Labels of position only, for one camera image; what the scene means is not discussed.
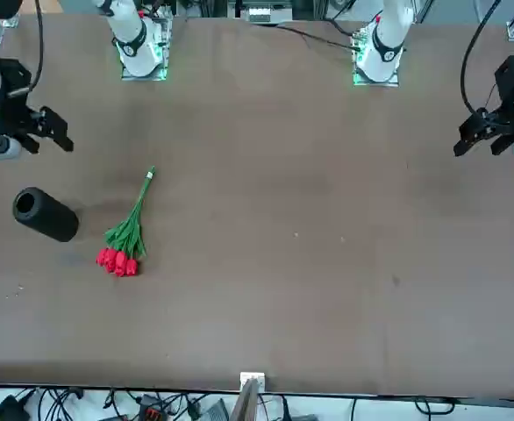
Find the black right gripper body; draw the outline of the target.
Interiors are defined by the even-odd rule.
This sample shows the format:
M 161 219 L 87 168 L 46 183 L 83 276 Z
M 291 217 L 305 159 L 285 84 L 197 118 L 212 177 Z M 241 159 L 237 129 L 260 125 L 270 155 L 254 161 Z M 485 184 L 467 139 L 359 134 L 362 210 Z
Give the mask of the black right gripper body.
M 0 59 L 0 135 L 29 134 L 34 128 L 32 110 L 27 106 L 28 94 L 10 96 L 12 91 L 26 88 L 31 72 L 15 59 Z

